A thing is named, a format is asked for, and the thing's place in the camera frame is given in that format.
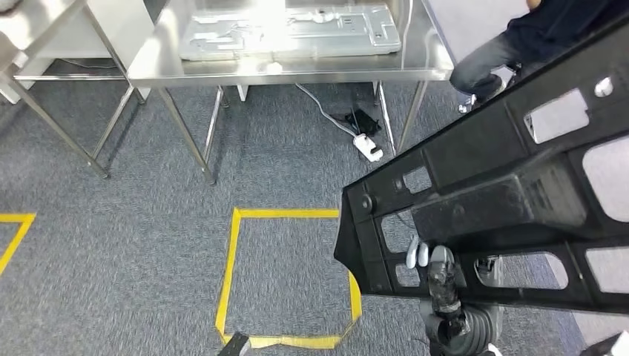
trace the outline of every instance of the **person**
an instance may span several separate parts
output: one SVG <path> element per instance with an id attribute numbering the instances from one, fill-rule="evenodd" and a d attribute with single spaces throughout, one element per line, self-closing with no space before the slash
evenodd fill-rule
<path id="1" fill-rule="evenodd" d="M 512 19 L 507 29 L 460 61 L 450 83 L 457 90 L 476 96 L 482 105 L 503 91 L 505 84 L 491 70 L 520 65 L 526 76 L 573 46 L 601 19 L 626 10 L 629 0 L 526 0 L 529 13 Z M 616 7 L 614 13 L 610 8 Z"/>

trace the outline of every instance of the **rectangular hole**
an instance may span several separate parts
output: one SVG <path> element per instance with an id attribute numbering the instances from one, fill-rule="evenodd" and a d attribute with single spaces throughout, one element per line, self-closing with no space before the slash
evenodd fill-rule
<path id="1" fill-rule="evenodd" d="M 497 277 L 479 280 L 486 286 L 502 288 L 564 289 L 568 278 L 563 263 L 548 252 L 500 256 L 493 268 Z"/>
<path id="2" fill-rule="evenodd" d="M 405 265 L 395 267 L 395 276 L 403 287 L 419 287 L 420 279 L 416 268 L 408 269 Z"/>
<path id="3" fill-rule="evenodd" d="M 410 210 L 385 216 L 381 228 L 386 247 L 393 253 L 408 251 L 412 238 L 417 234 Z"/>
<path id="4" fill-rule="evenodd" d="M 585 253 L 587 263 L 599 284 L 607 293 L 629 293 L 629 247 L 593 248 Z"/>
<path id="5" fill-rule="evenodd" d="M 432 187 L 432 181 L 426 167 L 422 166 L 410 171 L 403 175 L 404 185 L 411 191 L 411 193 L 419 193 Z"/>
<path id="6" fill-rule="evenodd" d="M 524 116 L 524 124 L 538 144 L 584 128 L 589 123 L 587 103 L 579 89 L 573 89 Z"/>
<path id="7" fill-rule="evenodd" d="M 629 223 L 629 136 L 591 148 L 582 164 L 606 215 Z"/>

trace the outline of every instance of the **black plastic frame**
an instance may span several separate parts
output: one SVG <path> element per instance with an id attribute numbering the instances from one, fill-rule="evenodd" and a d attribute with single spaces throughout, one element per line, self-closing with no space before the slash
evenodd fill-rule
<path id="1" fill-rule="evenodd" d="M 585 176 L 585 153 L 629 134 L 629 16 L 585 40 L 549 65 L 428 140 L 343 189 L 335 258 L 363 294 L 428 297 L 421 284 L 403 287 L 382 219 L 411 209 L 429 245 L 450 247 L 465 277 L 461 299 L 471 303 L 540 306 L 629 314 L 629 294 L 604 293 L 587 263 L 592 248 L 629 246 L 629 224 L 609 218 Z M 594 85 L 605 77 L 611 95 Z M 537 144 L 524 116 L 579 88 L 590 124 Z M 404 174 L 425 167 L 432 187 L 411 194 Z M 550 252 L 563 263 L 562 290 L 492 288 L 475 274 L 479 257 Z"/>

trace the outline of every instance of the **black shirt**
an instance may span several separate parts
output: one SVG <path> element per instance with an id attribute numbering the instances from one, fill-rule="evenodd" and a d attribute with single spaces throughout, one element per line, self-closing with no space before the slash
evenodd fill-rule
<path id="1" fill-rule="evenodd" d="M 542 0 L 504 32 L 523 63 L 546 62 L 574 45 L 610 3 L 629 0 Z"/>
<path id="2" fill-rule="evenodd" d="M 606 24 L 610 24 L 629 13 L 629 0 L 612 0 L 607 7 L 590 24 L 586 34 L 596 32 Z"/>

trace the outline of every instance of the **white power strip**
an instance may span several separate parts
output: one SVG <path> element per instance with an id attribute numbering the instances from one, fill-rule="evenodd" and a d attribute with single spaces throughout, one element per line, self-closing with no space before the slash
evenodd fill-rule
<path id="1" fill-rule="evenodd" d="M 377 162 L 384 155 L 382 150 L 364 133 L 354 137 L 354 146 L 356 146 L 370 162 Z"/>

